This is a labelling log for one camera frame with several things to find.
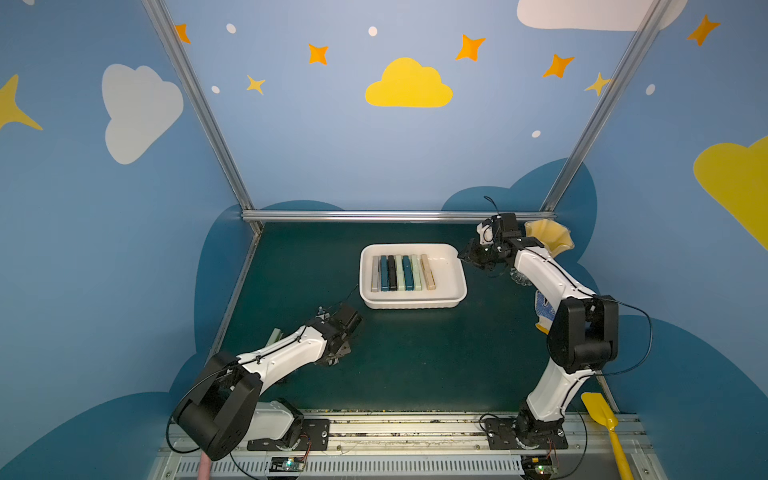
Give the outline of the white plastic storage box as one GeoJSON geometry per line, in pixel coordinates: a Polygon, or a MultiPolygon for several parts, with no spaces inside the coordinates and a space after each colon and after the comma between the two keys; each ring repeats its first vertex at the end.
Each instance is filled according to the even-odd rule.
{"type": "Polygon", "coordinates": [[[359,294],[372,309],[437,309],[457,306],[467,294],[463,267],[457,250],[443,243],[372,244],[360,254],[359,294]],[[423,283],[422,291],[370,291],[371,262],[373,256],[418,255],[429,257],[434,273],[436,289],[428,291],[423,283]]]}

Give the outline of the teal pliers group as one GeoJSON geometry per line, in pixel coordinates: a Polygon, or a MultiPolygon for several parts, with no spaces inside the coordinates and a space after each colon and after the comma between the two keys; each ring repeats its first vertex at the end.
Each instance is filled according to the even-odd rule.
{"type": "Polygon", "coordinates": [[[380,290],[382,292],[388,292],[390,290],[389,286],[389,266],[388,266],[388,257],[386,255],[382,255],[379,258],[379,279],[380,279],[380,290]]]}
{"type": "Polygon", "coordinates": [[[403,255],[401,260],[401,266],[404,273],[404,283],[406,291],[413,291],[415,289],[414,275],[412,262],[408,255],[403,255]]]}

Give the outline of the beige pliers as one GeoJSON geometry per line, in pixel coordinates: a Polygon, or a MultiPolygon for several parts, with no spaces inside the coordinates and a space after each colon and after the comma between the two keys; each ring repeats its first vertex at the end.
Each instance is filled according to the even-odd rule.
{"type": "Polygon", "coordinates": [[[436,282],[434,273],[429,262],[429,257],[426,254],[422,254],[419,258],[421,264],[421,273],[423,283],[428,291],[434,291],[436,289],[436,282]]]}

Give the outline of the black pliers group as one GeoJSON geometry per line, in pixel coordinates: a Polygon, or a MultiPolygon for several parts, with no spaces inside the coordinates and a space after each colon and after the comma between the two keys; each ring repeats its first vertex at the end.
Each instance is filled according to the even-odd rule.
{"type": "Polygon", "coordinates": [[[387,280],[388,290],[396,291],[398,288],[396,260],[393,255],[388,255],[386,257],[386,260],[387,260],[387,273],[388,273],[388,280],[387,280]]]}

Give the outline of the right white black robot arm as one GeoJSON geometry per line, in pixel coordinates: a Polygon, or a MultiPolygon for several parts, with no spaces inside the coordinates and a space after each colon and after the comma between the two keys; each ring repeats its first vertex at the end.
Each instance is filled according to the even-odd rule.
{"type": "Polygon", "coordinates": [[[483,220],[477,235],[459,254],[461,260],[487,270],[508,264],[555,310],[546,339],[549,361],[514,421],[520,448],[543,448],[558,436],[565,409],[581,386],[617,357],[618,303],[597,295],[567,273],[544,243],[523,234],[513,213],[483,220]]]}

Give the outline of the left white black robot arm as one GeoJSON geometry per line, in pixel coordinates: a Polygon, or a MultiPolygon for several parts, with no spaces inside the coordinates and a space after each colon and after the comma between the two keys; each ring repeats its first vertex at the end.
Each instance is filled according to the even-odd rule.
{"type": "Polygon", "coordinates": [[[349,340],[361,321],[357,310],[343,304],[334,313],[321,310],[294,333],[261,349],[213,355],[169,422],[212,461],[229,456],[243,442],[261,450],[307,444],[303,413],[285,400],[263,402],[260,397],[305,365],[337,364],[351,352],[349,340]]]}

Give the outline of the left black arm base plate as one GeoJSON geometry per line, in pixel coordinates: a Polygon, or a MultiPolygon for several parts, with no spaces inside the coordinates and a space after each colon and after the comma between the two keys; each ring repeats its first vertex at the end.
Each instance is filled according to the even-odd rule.
{"type": "Polygon", "coordinates": [[[248,451],[326,451],[330,438],[331,422],[326,418],[304,419],[294,423],[283,438],[249,440],[248,451]]]}

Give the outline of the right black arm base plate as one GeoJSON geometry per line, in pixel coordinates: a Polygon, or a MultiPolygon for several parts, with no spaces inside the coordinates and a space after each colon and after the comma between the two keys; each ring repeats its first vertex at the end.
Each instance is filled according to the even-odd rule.
{"type": "Polygon", "coordinates": [[[491,450],[567,450],[569,447],[561,427],[537,431],[519,427],[516,417],[486,417],[481,420],[491,450]]]}

